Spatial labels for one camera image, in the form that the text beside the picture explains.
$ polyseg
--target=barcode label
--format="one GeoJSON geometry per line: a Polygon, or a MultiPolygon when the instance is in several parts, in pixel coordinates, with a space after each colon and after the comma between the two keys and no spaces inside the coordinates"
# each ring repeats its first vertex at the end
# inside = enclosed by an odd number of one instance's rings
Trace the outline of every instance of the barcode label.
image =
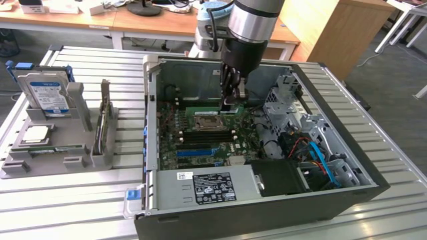
{"type": "Polygon", "coordinates": [[[88,27],[92,29],[109,29],[109,27],[106,27],[106,26],[89,25],[88,27]]]}
{"type": "Polygon", "coordinates": [[[193,172],[192,172],[192,171],[177,172],[177,173],[176,173],[176,179],[177,179],[177,180],[193,179],[193,172]]]}

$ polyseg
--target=motherboard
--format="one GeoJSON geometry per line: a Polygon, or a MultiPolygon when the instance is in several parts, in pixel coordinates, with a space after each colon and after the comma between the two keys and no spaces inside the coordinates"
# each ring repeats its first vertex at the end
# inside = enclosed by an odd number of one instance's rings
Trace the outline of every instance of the motherboard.
{"type": "Polygon", "coordinates": [[[161,170],[243,165],[263,157],[252,120],[253,107],[220,112],[217,104],[182,102],[157,105],[161,170]]]}

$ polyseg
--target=wooden cabinet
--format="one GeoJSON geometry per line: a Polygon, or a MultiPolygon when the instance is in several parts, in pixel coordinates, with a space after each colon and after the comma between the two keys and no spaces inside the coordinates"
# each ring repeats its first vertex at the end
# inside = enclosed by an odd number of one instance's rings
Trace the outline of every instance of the wooden cabinet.
{"type": "Polygon", "coordinates": [[[321,62],[344,80],[393,9],[381,0],[285,0],[279,19],[300,40],[291,60],[321,62]]]}

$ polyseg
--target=warning label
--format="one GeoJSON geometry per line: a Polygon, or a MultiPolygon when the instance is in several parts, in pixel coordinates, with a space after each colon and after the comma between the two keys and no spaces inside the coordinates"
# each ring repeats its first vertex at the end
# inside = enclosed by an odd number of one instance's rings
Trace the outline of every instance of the warning label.
{"type": "Polygon", "coordinates": [[[237,200],[229,172],[193,175],[192,183],[198,205],[237,200]]]}

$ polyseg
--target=gray component holder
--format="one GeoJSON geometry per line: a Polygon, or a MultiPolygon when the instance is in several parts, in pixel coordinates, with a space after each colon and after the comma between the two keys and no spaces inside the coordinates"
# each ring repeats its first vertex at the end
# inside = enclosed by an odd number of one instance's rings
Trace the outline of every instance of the gray component holder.
{"type": "MultiPolygon", "coordinates": [[[[41,108],[26,108],[26,114],[32,122],[45,123],[48,118],[41,108]]],[[[78,111],[76,108],[69,108],[69,114],[72,119],[80,119],[78,111]]]]}
{"type": "Polygon", "coordinates": [[[82,90],[84,86],[80,82],[69,82],[66,86],[66,93],[73,101],[74,108],[78,114],[78,118],[81,120],[82,129],[85,132],[92,131],[92,124],[90,124],[90,115],[88,110],[88,105],[85,100],[82,99],[82,90]]]}
{"type": "MultiPolygon", "coordinates": [[[[96,126],[100,109],[89,108],[88,111],[90,124],[96,126]]],[[[9,155],[5,158],[4,166],[0,171],[0,178],[12,179],[109,170],[112,168],[114,153],[117,116],[118,109],[112,108],[112,118],[109,119],[106,130],[105,149],[104,154],[100,156],[93,156],[89,152],[94,143],[94,131],[84,131],[80,118],[52,117],[45,121],[32,121],[28,117],[12,145],[12,149],[17,151],[9,151],[9,155]],[[81,145],[82,147],[76,147],[64,152],[48,154],[30,154],[28,150],[20,151],[18,149],[29,148],[28,146],[18,146],[25,134],[25,129],[32,125],[49,124],[54,125],[54,131],[49,136],[49,146],[62,147],[81,145]]]]}

